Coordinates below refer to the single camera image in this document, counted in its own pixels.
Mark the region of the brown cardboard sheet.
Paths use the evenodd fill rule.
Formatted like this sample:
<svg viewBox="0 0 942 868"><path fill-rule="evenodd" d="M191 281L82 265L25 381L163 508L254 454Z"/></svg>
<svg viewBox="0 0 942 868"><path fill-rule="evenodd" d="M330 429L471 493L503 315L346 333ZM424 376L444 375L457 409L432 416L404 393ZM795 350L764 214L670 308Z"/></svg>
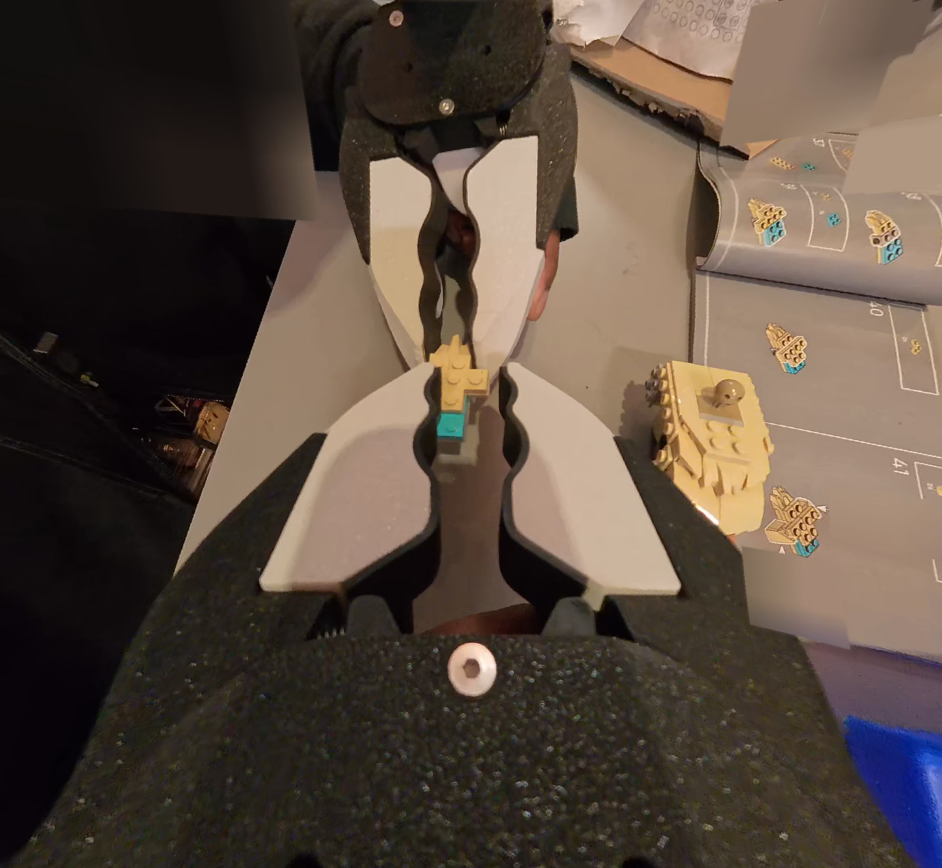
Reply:
<svg viewBox="0 0 942 868"><path fill-rule="evenodd" d="M773 140L730 142L724 137L730 81L695 74L622 38L614 45L596 41L570 50L574 62L636 106L662 113L718 146L753 158L774 145Z"/></svg>

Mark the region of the tan and brown brick model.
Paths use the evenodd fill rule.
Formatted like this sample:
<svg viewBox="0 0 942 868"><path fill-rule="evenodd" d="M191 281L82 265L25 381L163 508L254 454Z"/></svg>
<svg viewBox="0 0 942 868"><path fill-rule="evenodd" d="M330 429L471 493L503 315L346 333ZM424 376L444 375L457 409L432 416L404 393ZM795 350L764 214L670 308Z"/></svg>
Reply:
<svg viewBox="0 0 942 868"><path fill-rule="evenodd" d="M744 372L683 361L653 368L654 464L727 536L755 531L773 444Z"/></svg>

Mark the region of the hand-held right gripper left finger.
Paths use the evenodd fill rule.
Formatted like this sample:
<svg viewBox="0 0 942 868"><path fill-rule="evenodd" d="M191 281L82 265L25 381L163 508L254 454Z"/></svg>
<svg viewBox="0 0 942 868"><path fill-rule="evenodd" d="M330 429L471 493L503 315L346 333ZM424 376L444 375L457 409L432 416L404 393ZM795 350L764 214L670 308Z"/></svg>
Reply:
<svg viewBox="0 0 942 868"><path fill-rule="evenodd" d="M438 369L422 363L328 431L260 576L266 592L418 595L441 557Z"/></svg>

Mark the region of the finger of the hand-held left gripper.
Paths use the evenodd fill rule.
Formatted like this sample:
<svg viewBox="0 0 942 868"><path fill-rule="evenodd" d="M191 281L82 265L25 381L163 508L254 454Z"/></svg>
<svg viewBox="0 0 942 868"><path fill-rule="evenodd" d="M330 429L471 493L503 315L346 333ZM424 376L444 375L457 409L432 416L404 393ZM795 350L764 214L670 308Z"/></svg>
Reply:
<svg viewBox="0 0 942 868"><path fill-rule="evenodd" d="M502 140L465 175L465 205L477 229L469 274L477 362L507 360L543 271L543 252L536 243L537 179L535 135Z"/></svg>
<svg viewBox="0 0 942 868"><path fill-rule="evenodd" d="M420 262L420 234L432 203L428 175L393 157L369 165L369 270L394 342L408 366L426 360L436 319L436 282Z"/></svg>

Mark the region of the black bag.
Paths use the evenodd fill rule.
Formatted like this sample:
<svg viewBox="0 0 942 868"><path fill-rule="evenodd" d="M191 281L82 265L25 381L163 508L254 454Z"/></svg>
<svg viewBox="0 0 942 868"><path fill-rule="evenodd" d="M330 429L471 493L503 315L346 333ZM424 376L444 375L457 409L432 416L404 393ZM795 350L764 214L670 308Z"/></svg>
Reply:
<svg viewBox="0 0 942 868"><path fill-rule="evenodd" d="M35 344L2 329L2 862L70 779L193 518L193 491L148 444L155 405L229 403L245 366L159 362L127 406Z"/></svg>

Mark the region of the grey building instruction booklet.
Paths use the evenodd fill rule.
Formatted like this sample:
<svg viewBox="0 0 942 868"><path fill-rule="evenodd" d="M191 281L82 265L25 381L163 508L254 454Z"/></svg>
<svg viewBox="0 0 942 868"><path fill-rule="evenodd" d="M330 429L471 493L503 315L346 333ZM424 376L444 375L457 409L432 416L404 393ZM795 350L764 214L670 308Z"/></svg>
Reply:
<svg viewBox="0 0 942 868"><path fill-rule="evenodd" d="M854 139L745 162L700 145L717 203L692 359L749 373L778 446L768 486L825 509L859 591L940 581L940 196L847 195Z"/></svg>

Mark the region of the colourful printed packaging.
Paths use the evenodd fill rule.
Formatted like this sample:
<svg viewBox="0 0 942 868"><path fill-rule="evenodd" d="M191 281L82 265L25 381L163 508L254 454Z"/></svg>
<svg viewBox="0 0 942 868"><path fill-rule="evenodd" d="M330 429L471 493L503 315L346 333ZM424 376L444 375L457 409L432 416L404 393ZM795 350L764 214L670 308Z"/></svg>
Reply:
<svg viewBox="0 0 942 868"><path fill-rule="evenodd" d="M194 499L198 499L230 416L228 403L165 395L154 408L146 440Z"/></svg>

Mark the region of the person's right hand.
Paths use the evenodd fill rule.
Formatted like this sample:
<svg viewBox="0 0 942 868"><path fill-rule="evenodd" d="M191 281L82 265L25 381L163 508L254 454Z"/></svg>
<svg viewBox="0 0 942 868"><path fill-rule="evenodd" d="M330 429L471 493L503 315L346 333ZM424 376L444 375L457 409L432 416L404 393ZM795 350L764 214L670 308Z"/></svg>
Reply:
<svg viewBox="0 0 942 868"><path fill-rule="evenodd" d="M426 630L425 634L464 638L526 636L539 634L542 627L543 623L534 608L528 603L518 603L454 618Z"/></svg>

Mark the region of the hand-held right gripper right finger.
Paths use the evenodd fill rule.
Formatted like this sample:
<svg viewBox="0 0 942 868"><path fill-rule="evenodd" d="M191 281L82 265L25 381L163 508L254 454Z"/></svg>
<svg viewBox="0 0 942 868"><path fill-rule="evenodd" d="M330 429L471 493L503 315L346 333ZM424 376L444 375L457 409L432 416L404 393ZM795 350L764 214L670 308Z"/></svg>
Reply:
<svg viewBox="0 0 942 868"><path fill-rule="evenodd" d="M501 370L500 398L507 583L530 601L675 596L680 580L609 428L517 362Z"/></svg>

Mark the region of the blue plastic bin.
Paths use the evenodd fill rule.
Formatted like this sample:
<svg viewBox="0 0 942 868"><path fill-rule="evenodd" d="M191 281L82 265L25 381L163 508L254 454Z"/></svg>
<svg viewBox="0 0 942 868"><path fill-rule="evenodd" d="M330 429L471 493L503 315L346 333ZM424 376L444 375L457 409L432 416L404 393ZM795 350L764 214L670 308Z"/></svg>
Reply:
<svg viewBox="0 0 942 868"><path fill-rule="evenodd" d="M863 780L907 852L922 867L941 865L941 736L855 716L845 739Z"/></svg>

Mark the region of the light grey desk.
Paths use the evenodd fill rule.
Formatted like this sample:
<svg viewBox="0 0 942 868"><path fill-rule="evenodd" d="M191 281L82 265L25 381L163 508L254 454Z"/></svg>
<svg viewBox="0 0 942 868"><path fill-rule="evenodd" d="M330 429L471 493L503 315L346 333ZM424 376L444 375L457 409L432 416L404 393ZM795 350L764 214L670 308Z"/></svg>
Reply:
<svg viewBox="0 0 942 868"><path fill-rule="evenodd" d="M650 432L642 378L681 357L689 331L689 244L709 208L693 136L664 128L587 74L573 78L579 114L580 231L561 246L548 310L514 357L638 448ZM402 360L372 291L335 173L318 175L317 217L298 223L274 281L217 458L183 543L178 569L222 540L218 525L315 433L394 379ZM476 411L468 445L444 446L442 553L414 607L418 631L536 610L499 568L502 452L498 397ZM806 650L839 716L940 730L940 517L916 565L916 515L897 491L865 505L849 553L822 568L778 567L746 552L750 617L814 637Z"/></svg>

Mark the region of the person's left hand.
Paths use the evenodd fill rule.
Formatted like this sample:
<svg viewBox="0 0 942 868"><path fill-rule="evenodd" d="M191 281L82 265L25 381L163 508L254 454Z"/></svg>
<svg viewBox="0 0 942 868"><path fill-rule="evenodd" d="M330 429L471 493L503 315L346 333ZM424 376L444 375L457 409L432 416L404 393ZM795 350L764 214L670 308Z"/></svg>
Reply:
<svg viewBox="0 0 942 868"><path fill-rule="evenodd" d="M529 322L537 321L544 313L547 304L550 289L558 274L559 269L559 250L547 249L545 254L543 270L540 274L532 297L527 320Z"/></svg>

